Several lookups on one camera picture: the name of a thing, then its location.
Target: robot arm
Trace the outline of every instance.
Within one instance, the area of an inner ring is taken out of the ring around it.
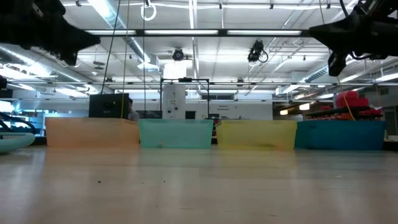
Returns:
[[[333,51],[328,60],[329,74],[338,76],[347,56],[355,60],[398,56],[398,10],[396,0],[359,0],[350,15],[331,24],[311,27],[309,34]]]
[[[40,47],[59,60],[75,65],[79,50],[99,44],[100,38],[70,25],[60,0],[3,1],[0,43],[24,49]]]

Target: orange bin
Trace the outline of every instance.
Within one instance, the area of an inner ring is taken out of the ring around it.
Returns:
[[[46,118],[45,126],[49,147],[139,147],[138,124],[126,119]]]

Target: translucent storage bin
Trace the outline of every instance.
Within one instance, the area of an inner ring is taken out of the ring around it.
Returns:
[[[329,150],[382,150],[384,121],[302,121],[296,148]]]
[[[140,119],[144,148],[209,149],[213,120]]]
[[[222,120],[216,126],[220,149],[293,150],[295,121]]]
[[[47,145],[68,151],[139,149],[138,124],[120,118],[46,118]]]

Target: tabletop surface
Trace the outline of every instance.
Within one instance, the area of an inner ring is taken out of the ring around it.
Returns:
[[[393,152],[51,150],[0,156],[0,223],[398,223]]]

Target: black monitor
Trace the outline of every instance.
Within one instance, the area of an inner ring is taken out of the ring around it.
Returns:
[[[123,94],[91,95],[88,117],[128,119],[129,94],[125,93],[124,96]]]

